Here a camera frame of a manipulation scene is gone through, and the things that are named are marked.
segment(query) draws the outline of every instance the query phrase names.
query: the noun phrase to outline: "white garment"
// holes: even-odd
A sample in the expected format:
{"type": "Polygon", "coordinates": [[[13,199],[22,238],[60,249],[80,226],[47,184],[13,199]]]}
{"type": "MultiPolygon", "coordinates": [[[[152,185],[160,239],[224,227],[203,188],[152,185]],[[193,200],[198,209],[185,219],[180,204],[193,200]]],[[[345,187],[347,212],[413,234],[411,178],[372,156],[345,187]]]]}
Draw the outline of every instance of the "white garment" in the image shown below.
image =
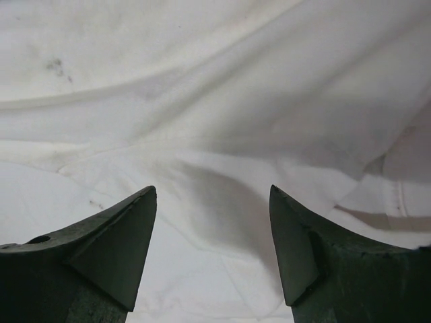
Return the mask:
{"type": "Polygon", "coordinates": [[[272,184],[365,236],[431,240],[425,121],[390,149],[430,99],[430,14],[428,0],[1,2],[0,244],[151,184],[128,322],[293,322],[272,184]]]}

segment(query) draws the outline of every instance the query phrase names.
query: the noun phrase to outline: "black plastic part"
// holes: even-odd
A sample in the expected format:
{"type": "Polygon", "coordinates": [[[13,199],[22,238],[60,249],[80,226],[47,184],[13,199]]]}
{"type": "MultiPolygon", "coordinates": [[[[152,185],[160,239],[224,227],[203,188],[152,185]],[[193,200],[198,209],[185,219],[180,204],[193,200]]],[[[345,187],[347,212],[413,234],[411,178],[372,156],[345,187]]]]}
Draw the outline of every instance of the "black plastic part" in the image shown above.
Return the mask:
{"type": "Polygon", "coordinates": [[[295,323],[431,322],[431,249],[377,242],[271,188],[271,229],[295,323]]]}
{"type": "Polygon", "coordinates": [[[0,246],[1,323],[123,323],[135,305],[156,189],[27,244],[0,246]]]}

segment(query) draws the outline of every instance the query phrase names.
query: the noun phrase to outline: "screw hole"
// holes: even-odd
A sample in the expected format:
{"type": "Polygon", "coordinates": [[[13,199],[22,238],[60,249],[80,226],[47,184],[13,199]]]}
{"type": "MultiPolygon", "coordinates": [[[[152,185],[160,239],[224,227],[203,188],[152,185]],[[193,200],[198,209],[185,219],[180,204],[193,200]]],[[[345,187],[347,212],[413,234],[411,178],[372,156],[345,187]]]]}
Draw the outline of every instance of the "screw hole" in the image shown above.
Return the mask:
{"type": "Polygon", "coordinates": [[[39,237],[35,237],[34,239],[31,239],[26,244],[41,244],[42,242],[46,242],[46,241],[48,241],[50,239],[51,238],[48,237],[48,236],[39,236],[39,237]]]}

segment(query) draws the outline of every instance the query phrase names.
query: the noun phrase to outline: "white sheet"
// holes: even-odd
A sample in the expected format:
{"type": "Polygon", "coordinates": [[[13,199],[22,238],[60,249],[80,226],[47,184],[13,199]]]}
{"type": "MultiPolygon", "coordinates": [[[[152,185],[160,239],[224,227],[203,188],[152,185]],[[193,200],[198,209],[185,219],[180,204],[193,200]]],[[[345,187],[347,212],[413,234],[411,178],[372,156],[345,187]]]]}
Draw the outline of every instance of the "white sheet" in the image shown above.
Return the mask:
{"type": "Polygon", "coordinates": [[[128,322],[293,322],[271,184],[365,236],[431,240],[429,114],[411,144],[400,136],[430,99],[430,13],[428,0],[2,1],[0,244],[153,184],[128,322]]]}

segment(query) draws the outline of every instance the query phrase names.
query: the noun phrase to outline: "wrinkled white fabric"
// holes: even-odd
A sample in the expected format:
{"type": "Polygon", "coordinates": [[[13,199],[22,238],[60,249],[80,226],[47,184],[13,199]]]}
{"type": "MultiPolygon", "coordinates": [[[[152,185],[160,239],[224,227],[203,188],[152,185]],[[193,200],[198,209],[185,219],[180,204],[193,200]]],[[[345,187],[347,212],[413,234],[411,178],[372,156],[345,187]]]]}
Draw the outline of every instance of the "wrinkled white fabric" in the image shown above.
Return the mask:
{"type": "Polygon", "coordinates": [[[293,322],[272,184],[365,236],[431,240],[429,127],[399,143],[430,99],[430,14],[427,0],[2,1],[0,244],[154,185],[128,322],[293,322]]]}

